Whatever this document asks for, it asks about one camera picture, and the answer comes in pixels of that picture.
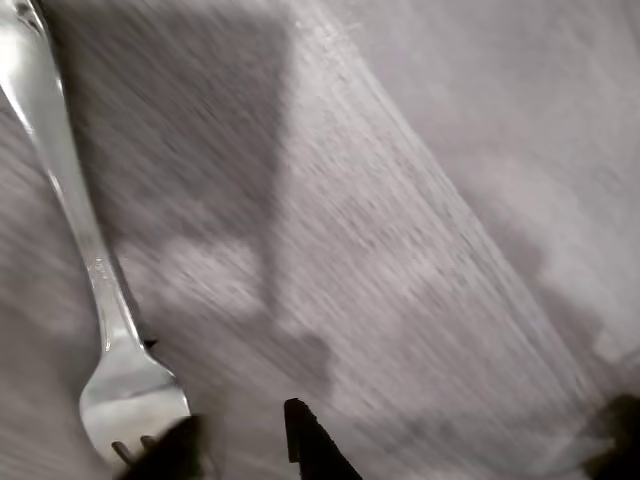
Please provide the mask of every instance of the fabric surface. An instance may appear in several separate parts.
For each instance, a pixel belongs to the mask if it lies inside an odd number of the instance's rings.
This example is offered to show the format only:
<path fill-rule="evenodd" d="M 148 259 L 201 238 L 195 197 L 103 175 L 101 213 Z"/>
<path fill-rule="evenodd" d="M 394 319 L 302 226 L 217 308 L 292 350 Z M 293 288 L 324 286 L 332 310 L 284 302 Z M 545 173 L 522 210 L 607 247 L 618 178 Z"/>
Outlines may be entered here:
<path fill-rule="evenodd" d="M 637 386 L 640 3 L 326 3 L 580 368 Z"/>
<path fill-rule="evenodd" d="M 45 9 L 98 217 L 209 419 L 211 478 L 297 478 L 290 397 L 366 479 L 540 473 L 601 405 L 336 5 Z M 99 352 L 87 278 L 0 105 L 0 475 L 109 478 L 77 407 Z"/>

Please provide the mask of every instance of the silver fork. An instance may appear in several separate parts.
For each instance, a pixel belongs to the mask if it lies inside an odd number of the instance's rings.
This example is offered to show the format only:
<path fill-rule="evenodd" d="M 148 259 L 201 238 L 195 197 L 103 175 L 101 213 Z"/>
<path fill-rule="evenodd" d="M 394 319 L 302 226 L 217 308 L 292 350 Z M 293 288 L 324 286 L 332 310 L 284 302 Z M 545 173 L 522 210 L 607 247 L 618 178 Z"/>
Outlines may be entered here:
<path fill-rule="evenodd" d="M 174 375 L 145 351 L 82 178 L 44 17 L 32 0 L 0 0 L 0 85 L 62 204 L 89 273 L 102 356 L 80 396 L 80 415 L 114 468 L 189 415 Z"/>

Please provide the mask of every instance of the black object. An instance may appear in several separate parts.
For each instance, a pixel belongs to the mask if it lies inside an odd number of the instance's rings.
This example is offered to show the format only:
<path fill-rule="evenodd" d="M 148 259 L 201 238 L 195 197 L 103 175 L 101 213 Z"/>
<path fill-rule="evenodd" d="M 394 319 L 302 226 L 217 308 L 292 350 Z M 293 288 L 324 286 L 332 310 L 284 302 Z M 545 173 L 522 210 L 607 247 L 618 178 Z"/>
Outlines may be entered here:
<path fill-rule="evenodd" d="M 583 465 L 593 480 L 637 480 L 640 478 L 640 398 L 621 395 L 601 413 L 614 439 L 610 452 Z"/>
<path fill-rule="evenodd" d="M 304 402 L 284 402 L 284 422 L 289 462 L 300 464 L 301 480 L 362 480 Z"/>
<path fill-rule="evenodd" d="M 202 478 L 198 462 L 202 419 L 186 417 L 149 448 L 120 480 L 194 480 Z"/>

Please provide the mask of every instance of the metal utensil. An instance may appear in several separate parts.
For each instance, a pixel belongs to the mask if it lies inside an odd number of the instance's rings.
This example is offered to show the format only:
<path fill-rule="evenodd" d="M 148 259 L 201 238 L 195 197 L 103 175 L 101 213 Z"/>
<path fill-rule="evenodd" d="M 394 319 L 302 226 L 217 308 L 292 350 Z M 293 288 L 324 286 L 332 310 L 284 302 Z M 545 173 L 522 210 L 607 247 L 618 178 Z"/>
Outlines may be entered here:
<path fill-rule="evenodd" d="M 47 27 L 31 0 L 0 0 L 0 85 L 53 185 L 84 260 L 102 357 L 80 397 L 98 453 L 114 467 L 189 415 L 173 374 L 145 351 L 82 178 Z"/>

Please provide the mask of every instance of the black pointed object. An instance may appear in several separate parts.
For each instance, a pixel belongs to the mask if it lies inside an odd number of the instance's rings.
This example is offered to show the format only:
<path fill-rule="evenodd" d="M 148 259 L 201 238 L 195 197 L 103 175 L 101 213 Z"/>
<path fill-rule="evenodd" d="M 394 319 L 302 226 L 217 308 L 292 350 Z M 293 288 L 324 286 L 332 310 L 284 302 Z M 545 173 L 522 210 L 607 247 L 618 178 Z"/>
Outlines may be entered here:
<path fill-rule="evenodd" d="M 148 450 L 120 477 L 120 480 L 202 478 L 202 469 L 198 461 L 202 430 L 202 419 L 191 416 L 178 422 L 157 442 L 145 439 Z"/>
<path fill-rule="evenodd" d="M 300 464 L 301 480 L 362 480 L 304 402 L 284 402 L 284 422 L 289 462 Z"/>
<path fill-rule="evenodd" d="M 142 341 L 142 343 L 144 344 L 144 348 L 146 348 L 147 350 L 151 349 L 151 347 L 153 347 L 156 343 L 158 343 L 158 340 L 156 340 L 155 338 L 149 338 L 149 339 L 145 339 Z"/>

